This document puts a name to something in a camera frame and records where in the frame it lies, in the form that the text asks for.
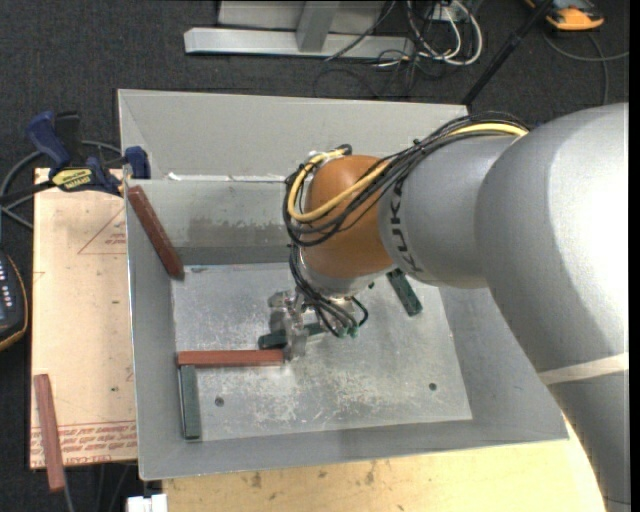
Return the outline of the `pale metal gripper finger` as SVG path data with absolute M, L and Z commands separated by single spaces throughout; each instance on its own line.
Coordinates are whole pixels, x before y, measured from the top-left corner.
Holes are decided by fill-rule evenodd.
M 270 334 L 278 337 L 285 347 L 291 347 L 293 341 L 291 316 L 293 299 L 292 291 L 276 292 L 268 299 Z
M 306 353 L 308 330 L 305 327 L 303 312 L 300 307 L 291 309 L 291 327 L 289 332 L 289 353 L 291 358 L 302 357 Z

